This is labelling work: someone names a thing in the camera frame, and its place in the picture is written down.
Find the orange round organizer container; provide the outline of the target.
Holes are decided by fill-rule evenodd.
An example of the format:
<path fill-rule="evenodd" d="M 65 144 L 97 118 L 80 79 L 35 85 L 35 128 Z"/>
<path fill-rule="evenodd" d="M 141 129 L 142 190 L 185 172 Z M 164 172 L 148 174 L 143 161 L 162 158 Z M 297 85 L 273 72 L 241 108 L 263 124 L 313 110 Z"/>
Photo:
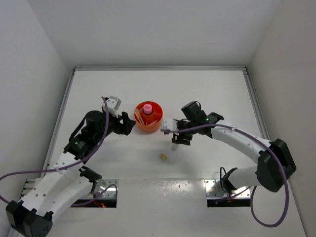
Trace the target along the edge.
<path fill-rule="evenodd" d="M 146 115 L 143 113 L 143 106 L 145 104 L 151 104 L 153 107 L 153 112 L 150 115 Z M 161 122 L 163 119 L 163 110 L 162 107 L 154 102 L 154 101 L 145 101 L 145 102 L 141 102 L 139 105 L 136 106 L 136 108 L 134 109 L 134 111 L 138 111 L 141 114 L 141 117 L 144 121 L 144 125 L 140 124 L 139 121 L 137 120 L 137 118 L 134 116 L 136 124 L 138 126 L 138 128 L 145 132 L 145 133 L 153 133 L 157 130 L 160 129 L 161 126 Z M 158 122 L 152 126 L 148 126 L 149 123 L 158 120 Z"/>

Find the pink glue bottle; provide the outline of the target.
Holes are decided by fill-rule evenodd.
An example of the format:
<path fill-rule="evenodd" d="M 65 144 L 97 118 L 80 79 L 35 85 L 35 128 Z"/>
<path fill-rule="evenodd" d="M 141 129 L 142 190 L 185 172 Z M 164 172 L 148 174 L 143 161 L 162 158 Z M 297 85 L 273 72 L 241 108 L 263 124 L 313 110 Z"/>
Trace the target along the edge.
<path fill-rule="evenodd" d="M 153 112 L 153 107 L 151 104 L 145 104 L 143 106 L 143 113 L 146 115 L 150 115 Z"/>

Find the small tan sharpener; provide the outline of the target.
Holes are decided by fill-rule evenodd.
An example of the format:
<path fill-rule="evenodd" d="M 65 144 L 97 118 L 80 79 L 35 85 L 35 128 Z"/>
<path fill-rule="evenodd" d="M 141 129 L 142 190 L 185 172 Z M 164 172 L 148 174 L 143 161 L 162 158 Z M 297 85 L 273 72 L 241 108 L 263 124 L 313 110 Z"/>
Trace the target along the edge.
<path fill-rule="evenodd" d="M 160 154 L 159 157 L 162 160 L 167 160 L 167 156 L 165 154 Z"/>

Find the grey eraser block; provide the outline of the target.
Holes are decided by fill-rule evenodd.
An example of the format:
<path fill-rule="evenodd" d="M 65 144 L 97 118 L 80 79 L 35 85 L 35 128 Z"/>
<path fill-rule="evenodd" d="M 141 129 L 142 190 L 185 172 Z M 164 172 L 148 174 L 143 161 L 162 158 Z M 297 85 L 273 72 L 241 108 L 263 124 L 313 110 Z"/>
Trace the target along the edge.
<path fill-rule="evenodd" d="M 176 151 L 178 149 L 178 146 L 179 146 L 178 144 L 173 144 L 171 148 L 172 151 Z"/>

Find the metal base plate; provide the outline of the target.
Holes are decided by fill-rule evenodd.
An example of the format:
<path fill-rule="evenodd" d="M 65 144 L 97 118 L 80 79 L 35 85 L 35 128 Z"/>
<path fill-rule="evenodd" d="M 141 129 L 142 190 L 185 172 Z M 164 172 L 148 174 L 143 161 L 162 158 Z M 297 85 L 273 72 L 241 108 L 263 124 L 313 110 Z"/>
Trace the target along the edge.
<path fill-rule="evenodd" d="M 82 199 L 93 199 L 102 193 L 98 199 L 116 199 L 116 192 L 119 189 L 119 179 L 102 179 L 96 181 L 91 192 L 84 195 Z"/>
<path fill-rule="evenodd" d="M 237 190 L 233 190 L 231 194 L 224 191 L 220 186 L 219 179 L 205 179 L 205 191 L 207 199 L 226 199 L 226 198 L 250 198 L 251 188 L 241 187 Z"/>

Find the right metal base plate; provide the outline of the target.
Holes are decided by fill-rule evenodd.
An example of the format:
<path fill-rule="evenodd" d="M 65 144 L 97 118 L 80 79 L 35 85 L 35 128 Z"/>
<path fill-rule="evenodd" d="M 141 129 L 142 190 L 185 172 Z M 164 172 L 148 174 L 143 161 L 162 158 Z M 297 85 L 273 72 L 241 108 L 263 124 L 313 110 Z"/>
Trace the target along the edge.
<path fill-rule="evenodd" d="M 241 187 L 237 190 L 233 190 L 231 194 L 224 191 L 220 186 L 219 179 L 205 179 L 205 191 L 207 199 L 226 199 L 226 198 L 250 198 L 251 188 Z"/>

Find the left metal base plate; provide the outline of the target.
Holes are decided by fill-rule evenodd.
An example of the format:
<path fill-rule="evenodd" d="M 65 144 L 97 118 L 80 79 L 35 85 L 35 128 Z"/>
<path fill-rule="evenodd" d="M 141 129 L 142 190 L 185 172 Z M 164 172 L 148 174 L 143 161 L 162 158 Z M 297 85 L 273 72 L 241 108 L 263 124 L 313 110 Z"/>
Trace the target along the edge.
<path fill-rule="evenodd" d="M 102 193 L 98 199 L 116 199 L 116 192 L 119 189 L 119 179 L 102 179 L 96 181 L 91 192 L 84 195 L 82 199 L 93 199 Z"/>

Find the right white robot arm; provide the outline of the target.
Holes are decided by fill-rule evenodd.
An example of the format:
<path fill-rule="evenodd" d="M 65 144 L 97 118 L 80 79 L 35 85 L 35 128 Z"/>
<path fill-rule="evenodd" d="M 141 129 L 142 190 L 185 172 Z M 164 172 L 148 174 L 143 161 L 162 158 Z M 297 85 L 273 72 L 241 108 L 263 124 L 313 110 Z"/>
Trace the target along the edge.
<path fill-rule="evenodd" d="M 206 114 L 196 101 L 181 110 L 184 119 L 165 119 L 161 124 L 164 133 L 172 132 L 172 143 L 189 146 L 193 135 L 205 135 L 231 146 L 255 163 L 252 167 L 229 170 L 219 181 L 223 192 L 231 194 L 244 186 L 262 186 L 276 193 L 296 171 L 293 157 L 283 140 L 271 141 L 249 135 L 220 114 Z"/>

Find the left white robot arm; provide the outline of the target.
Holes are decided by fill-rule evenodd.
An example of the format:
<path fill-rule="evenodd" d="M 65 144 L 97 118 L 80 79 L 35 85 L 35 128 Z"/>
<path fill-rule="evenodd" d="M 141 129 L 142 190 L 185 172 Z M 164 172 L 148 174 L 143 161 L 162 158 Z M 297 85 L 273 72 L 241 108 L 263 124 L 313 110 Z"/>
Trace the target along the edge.
<path fill-rule="evenodd" d="M 112 132 L 129 135 L 136 124 L 126 112 L 114 116 L 88 112 L 69 137 L 61 156 L 46 175 L 19 201 L 6 206 L 8 222 L 25 237 L 45 237 L 54 221 L 82 196 L 101 184 L 102 176 L 86 167 L 104 138 Z"/>

